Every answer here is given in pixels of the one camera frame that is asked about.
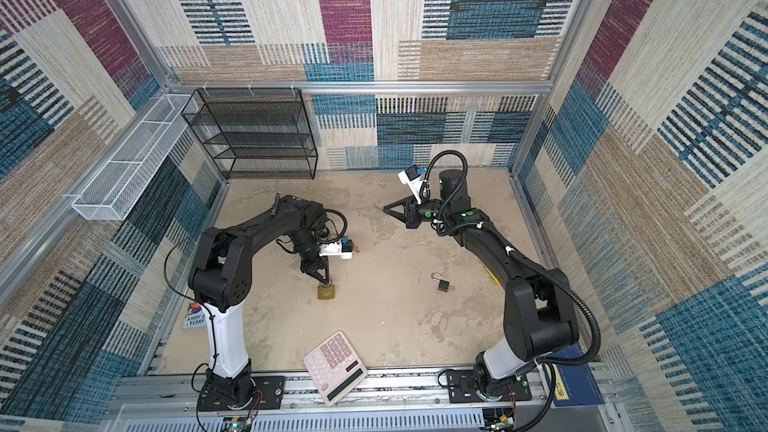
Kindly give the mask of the brass padlock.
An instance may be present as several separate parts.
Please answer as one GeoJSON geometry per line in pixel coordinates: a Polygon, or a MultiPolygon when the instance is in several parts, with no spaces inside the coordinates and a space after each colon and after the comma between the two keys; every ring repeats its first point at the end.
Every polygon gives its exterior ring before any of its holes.
{"type": "Polygon", "coordinates": [[[335,286],[333,284],[320,284],[317,288],[317,298],[320,301],[330,301],[335,298],[335,286]]]}

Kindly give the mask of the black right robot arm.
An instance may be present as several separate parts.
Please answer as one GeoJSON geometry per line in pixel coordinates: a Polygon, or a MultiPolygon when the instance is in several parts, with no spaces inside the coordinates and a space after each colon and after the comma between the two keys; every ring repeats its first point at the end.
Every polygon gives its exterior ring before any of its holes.
{"type": "Polygon", "coordinates": [[[407,198],[384,206],[386,215],[409,229],[428,224],[439,237],[449,237],[477,257],[504,291],[503,336],[481,352],[473,367],[478,396],[499,399],[539,366],[586,365],[598,355],[602,336],[586,302],[559,269],[546,269],[528,258],[473,206],[468,192],[468,163],[457,150],[437,154],[457,158],[458,169],[439,174],[439,195],[431,193],[436,160],[424,168],[411,166],[398,175],[407,198]]]}

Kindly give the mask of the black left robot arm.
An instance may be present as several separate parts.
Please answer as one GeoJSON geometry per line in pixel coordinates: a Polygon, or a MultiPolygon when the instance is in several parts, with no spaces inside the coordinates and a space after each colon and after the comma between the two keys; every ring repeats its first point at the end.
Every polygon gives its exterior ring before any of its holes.
{"type": "Polygon", "coordinates": [[[244,342],[243,305],[254,282],[253,258],[275,243],[300,259],[300,272],[334,292],[329,259],[352,258],[348,221],[339,211],[296,196],[275,197],[272,207],[241,224],[201,233],[188,276],[194,301],[208,315],[210,362],[203,400],[240,410],[255,399],[252,366],[244,342]]]}

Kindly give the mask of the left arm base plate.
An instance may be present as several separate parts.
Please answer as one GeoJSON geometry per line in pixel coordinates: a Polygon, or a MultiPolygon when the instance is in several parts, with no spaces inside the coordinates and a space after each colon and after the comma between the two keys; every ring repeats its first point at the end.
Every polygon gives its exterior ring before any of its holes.
{"type": "Polygon", "coordinates": [[[277,410],[282,404],[285,382],[285,376],[252,376],[244,392],[234,393],[231,398],[207,380],[201,387],[196,408],[199,412],[277,410]]]}

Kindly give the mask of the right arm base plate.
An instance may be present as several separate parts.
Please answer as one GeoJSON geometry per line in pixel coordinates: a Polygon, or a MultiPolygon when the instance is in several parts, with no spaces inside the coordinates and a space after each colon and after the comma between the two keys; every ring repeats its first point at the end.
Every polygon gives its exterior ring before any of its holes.
{"type": "Polygon", "coordinates": [[[474,370],[448,368],[438,373],[437,382],[447,390],[451,404],[532,399],[528,382],[517,380],[515,376],[495,381],[479,377],[474,370]]]}

